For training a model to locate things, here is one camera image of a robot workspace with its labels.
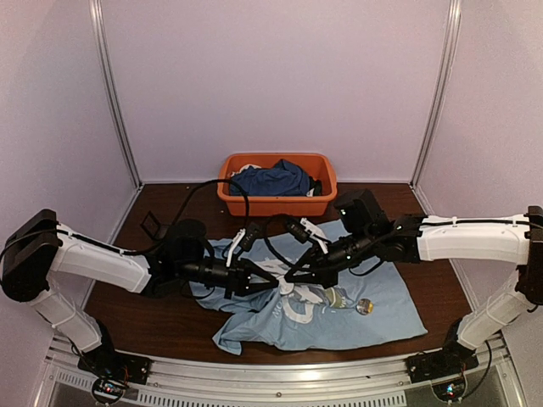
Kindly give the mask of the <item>painted round brooch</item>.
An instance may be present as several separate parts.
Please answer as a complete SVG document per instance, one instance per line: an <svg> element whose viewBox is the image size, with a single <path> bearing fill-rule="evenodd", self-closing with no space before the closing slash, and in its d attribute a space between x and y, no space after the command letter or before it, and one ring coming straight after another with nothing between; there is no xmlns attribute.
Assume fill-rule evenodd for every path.
<svg viewBox="0 0 543 407"><path fill-rule="evenodd" d="M374 304L368 298L361 298L356 304L356 311L363 316L370 315L373 312Z"/></svg>

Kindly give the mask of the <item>light blue printed t-shirt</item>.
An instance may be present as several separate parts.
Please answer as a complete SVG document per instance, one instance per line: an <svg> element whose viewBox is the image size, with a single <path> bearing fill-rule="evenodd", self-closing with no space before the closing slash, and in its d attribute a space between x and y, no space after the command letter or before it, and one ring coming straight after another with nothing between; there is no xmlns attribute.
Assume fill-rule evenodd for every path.
<svg viewBox="0 0 543 407"><path fill-rule="evenodd" d="M279 260L262 241L245 257L253 262ZM266 343L282 351L346 350L428 332L396 267L377 258L340 272L334 287L295 283L288 296L275 288L227 299L222 288L209 289L196 282L189 286L202 307L230 315L213 341L219 349L235 355L243 352L246 342ZM373 302L370 315L356 311L361 298Z"/></svg>

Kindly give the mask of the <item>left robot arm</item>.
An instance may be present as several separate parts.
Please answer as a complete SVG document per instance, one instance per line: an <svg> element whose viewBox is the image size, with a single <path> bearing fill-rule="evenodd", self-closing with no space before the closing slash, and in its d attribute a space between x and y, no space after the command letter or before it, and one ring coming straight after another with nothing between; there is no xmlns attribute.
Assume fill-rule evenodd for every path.
<svg viewBox="0 0 543 407"><path fill-rule="evenodd" d="M153 247L130 251L94 240L58 222L43 209L5 243L1 287L4 294L27 303L64 334L103 376L114 376L122 359L97 320L59 292L54 272L84 276L121 287L129 293L159 297L177 283L197 282L223 289L226 297L273 289L277 278L246 259L216 257L199 220L181 220L167 228Z"/></svg>

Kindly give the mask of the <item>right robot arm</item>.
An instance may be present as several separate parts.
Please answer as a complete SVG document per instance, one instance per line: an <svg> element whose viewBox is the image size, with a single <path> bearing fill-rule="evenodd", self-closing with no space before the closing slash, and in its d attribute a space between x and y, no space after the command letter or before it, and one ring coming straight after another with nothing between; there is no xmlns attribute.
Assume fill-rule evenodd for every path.
<svg viewBox="0 0 543 407"><path fill-rule="evenodd" d="M347 236L314 248L289 267L287 282L331 287L338 273L376 257L418 264L440 259L495 260L516 270L484 305L453 324L435 367L446 375L463 365L483 342L524 311L542 305L542 209L502 218L404 215L389 220L373 193L353 190L334 203Z"/></svg>

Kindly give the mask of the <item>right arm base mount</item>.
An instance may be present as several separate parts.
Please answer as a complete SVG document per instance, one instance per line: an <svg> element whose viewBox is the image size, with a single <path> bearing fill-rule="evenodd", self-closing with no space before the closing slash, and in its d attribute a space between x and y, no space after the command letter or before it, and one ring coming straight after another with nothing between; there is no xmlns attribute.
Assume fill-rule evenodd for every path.
<svg viewBox="0 0 543 407"><path fill-rule="evenodd" d="M419 352L406 359L406 368L412 383L426 382L446 376L459 376L465 370L479 366L475 355L461 360L459 356L441 350Z"/></svg>

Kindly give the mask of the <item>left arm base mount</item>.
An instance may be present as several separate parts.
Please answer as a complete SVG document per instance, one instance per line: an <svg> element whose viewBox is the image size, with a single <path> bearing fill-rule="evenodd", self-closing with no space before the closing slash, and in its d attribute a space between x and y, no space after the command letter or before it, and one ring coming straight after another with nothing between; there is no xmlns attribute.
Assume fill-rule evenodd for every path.
<svg viewBox="0 0 543 407"><path fill-rule="evenodd" d="M79 355L77 367L97 377L121 383L146 384L151 359L106 348L104 345Z"/></svg>

